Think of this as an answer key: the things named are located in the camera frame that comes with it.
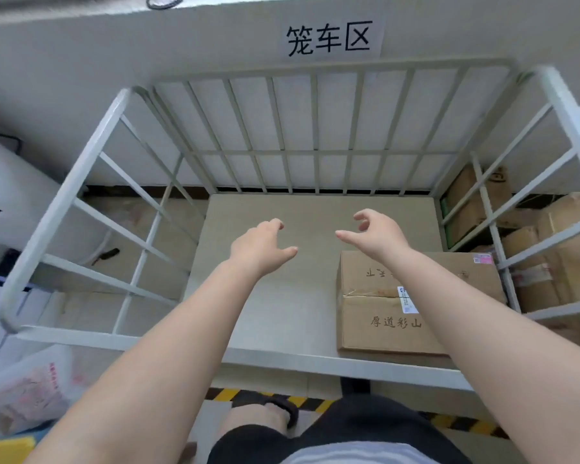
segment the white plastic bag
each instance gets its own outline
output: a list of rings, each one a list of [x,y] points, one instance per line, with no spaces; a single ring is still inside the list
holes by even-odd
[[[0,432],[60,418],[81,394],[69,347],[54,345],[27,356],[0,372]]]

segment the yellow and black floor tape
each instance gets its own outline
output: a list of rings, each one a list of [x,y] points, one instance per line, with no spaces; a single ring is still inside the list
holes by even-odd
[[[211,387],[207,392],[207,400],[215,400],[217,402],[231,402],[242,392],[251,392],[242,389],[221,389],[218,387]],[[293,395],[272,394],[270,392],[261,392],[261,394],[287,399],[296,405],[299,410],[309,412],[323,413],[328,409],[334,400],[329,399],[315,399],[313,397],[300,397]],[[457,415],[446,415],[442,413],[423,412],[418,411],[426,420],[430,421],[432,425],[437,428],[448,428],[450,430],[466,431],[469,433],[476,433],[485,436],[494,436],[496,438],[509,439],[505,431],[498,426],[498,424],[486,420],[479,420],[470,417],[460,417]]]

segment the person's left arm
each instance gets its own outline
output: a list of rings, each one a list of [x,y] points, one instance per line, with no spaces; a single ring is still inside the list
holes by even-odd
[[[232,243],[231,256],[100,377],[26,464],[175,464],[247,297],[293,258],[280,220]]]

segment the pink sticker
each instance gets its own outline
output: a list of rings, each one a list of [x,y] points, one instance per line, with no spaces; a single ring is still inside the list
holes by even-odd
[[[492,254],[475,254],[472,260],[475,264],[493,264]]]

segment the hand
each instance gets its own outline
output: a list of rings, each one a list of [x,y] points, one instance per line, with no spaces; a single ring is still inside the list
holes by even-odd
[[[369,208],[354,214],[354,218],[362,220],[359,231],[335,231],[342,241],[352,244],[372,259],[385,264],[385,258],[397,249],[408,249],[408,241],[394,220]]]
[[[294,246],[286,249],[277,247],[277,233],[283,228],[284,224],[279,218],[263,221],[257,227],[250,228],[232,243],[230,260],[252,271],[258,278],[274,272],[299,251]]]

